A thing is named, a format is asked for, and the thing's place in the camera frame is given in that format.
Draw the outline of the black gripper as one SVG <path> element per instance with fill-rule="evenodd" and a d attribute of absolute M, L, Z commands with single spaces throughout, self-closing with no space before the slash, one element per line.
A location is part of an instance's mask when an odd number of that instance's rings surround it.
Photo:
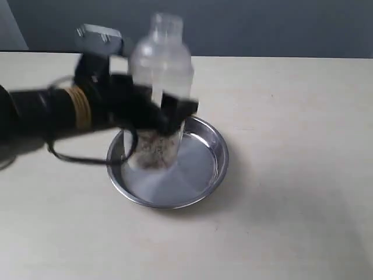
<path fill-rule="evenodd" d="M 160 109 L 151 101 L 150 88 L 135 85 L 129 74 L 111 73 L 110 58 L 94 54 L 80 56 L 73 84 L 88 101 L 92 128 L 155 129 L 171 136 L 199 107 L 196 100 L 163 92 Z"/>

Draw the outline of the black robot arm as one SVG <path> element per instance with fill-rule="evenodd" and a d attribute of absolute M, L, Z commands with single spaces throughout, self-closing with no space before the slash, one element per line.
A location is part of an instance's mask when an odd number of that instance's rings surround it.
<path fill-rule="evenodd" d="M 72 85 L 45 89 L 1 89 L 1 137 L 55 140 L 121 128 L 169 136 L 198 110 L 196 100 L 164 92 L 159 106 L 152 90 L 127 73 L 110 71 L 110 56 L 82 54 Z"/>

